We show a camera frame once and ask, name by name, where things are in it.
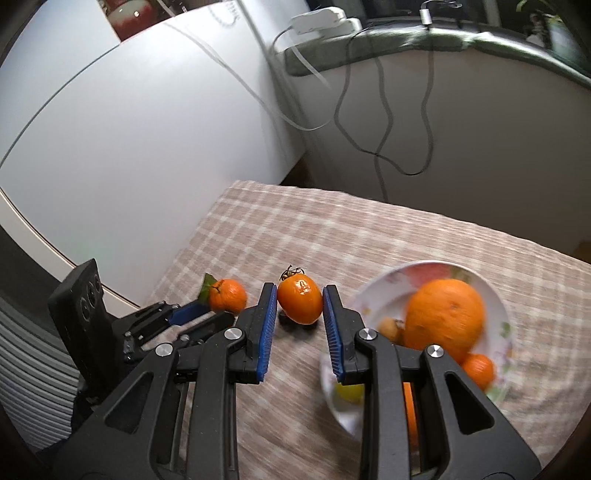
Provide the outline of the mandarin with green leaf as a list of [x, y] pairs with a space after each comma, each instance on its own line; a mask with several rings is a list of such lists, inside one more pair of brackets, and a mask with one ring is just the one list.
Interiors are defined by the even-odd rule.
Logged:
[[229, 312], [238, 316], [246, 308], [247, 293], [245, 287], [235, 279], [216, 280], [211, 274], [205, 273], [197, 302], [215, 313]]

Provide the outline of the white power strip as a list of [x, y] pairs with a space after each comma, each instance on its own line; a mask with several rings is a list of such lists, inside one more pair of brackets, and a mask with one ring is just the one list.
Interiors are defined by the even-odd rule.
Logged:
[[332, 38], [351, 35], [361, 31], [362, 22], [358, 18], [348, 17], [339, 7], [325, 7], [290, 19], [290, 29], [297, 35], [318, 32], [322, 37]]

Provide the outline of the large orange rear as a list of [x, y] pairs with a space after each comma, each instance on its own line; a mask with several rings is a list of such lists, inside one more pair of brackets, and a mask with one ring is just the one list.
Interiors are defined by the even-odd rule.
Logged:
[[425, 350], [441, 346], [457, 363], [464, 362], [485, 327], [481, 295], [457, 279], [437, 279], [419, 288], [408, 300], [404, 343]]

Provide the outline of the large orange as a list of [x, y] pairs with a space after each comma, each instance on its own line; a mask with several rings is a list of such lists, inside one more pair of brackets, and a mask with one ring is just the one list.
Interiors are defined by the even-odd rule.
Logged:
[[404, 343], [425, 350], [441, 346], [457, 363], [464, 362], [485, 327], [481, 295], [457, 279], [437, 279], [419, 288], [408, 300]]
[[404, 398], [406, 405], [407, 424], [409, 432], [409, 442], [412, 449], [419, 448], [419, 434], [417, 427], [417, 418], [415, 414], [415, 404], [412, 385], [410, 382], [404, 382]]

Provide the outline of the small orange tomato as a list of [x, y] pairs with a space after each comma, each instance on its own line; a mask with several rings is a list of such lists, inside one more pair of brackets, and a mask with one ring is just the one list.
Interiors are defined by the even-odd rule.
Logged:
[[290, 265], [281, 273], [277, 301], [283, 314], [298, 325], [314, 325], [322, 314], [321, 290], [301, 267]]

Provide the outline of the tan longan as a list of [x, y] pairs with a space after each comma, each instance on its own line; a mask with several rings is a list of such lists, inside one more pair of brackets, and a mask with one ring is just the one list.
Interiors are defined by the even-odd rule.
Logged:
[[378, 332], [396, 345], [404, 344], [404, 322], [391, 317], [383, 318], [378, 325]]

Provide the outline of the pink plaid tablecloth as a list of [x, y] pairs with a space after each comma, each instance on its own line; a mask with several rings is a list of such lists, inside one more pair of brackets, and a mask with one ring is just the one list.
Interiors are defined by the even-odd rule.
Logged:
[[[511, 317], [510, 373], [501, 410], [542, 463], [550, 462], [590, 402], [590, 267], [500, 231], [339, 192], [238, 181], [213, 204], [150, 295], [193, 300], [205, 274], [263, 283], [297, 266], [349, 301], [385, 271], [444, 260], [492, 283]], [[238, 388], [244, 479], [354, 479], [360, 445], [322, 395], [322, 329], [276, 330], [263, 383]]]

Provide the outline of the floral white plate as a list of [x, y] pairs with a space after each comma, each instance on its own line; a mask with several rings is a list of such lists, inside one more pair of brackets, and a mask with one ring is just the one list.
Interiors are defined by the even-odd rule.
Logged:
[[449, 262], [409, 263], [370, 282], [349, 308], [394, 344], [419, 351], [441, 346], [496, 405], [506, 396], [509, 314], [477, 273]]

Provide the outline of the green grape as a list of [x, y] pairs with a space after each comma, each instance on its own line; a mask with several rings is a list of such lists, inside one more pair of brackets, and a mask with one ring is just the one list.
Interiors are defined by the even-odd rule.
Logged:
[[365, 398], [365, 386], [363, 384], [342, 385], [337, 383], [335, 384], [335, 394], [349, 404], [359, 405]]

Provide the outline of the large orange front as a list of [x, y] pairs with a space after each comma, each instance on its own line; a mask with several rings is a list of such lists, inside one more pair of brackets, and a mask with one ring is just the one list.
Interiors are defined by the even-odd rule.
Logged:
[[417, 418], [415, 414], [415, 404], [412, 385], [410, 382], [404, 382], [404, 398], [406, 405], [407, 424], [409, 432], [409, 442], [412, 449], [419, 448], [419, 434], [417, 427]]

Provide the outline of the small orange kumquat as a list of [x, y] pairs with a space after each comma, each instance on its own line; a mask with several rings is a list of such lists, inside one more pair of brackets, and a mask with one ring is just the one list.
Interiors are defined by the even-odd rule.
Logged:
[[462, 368], [482, 391], [486, 391], [496, 378], [494, 362], [483, 354], [470, 353]]

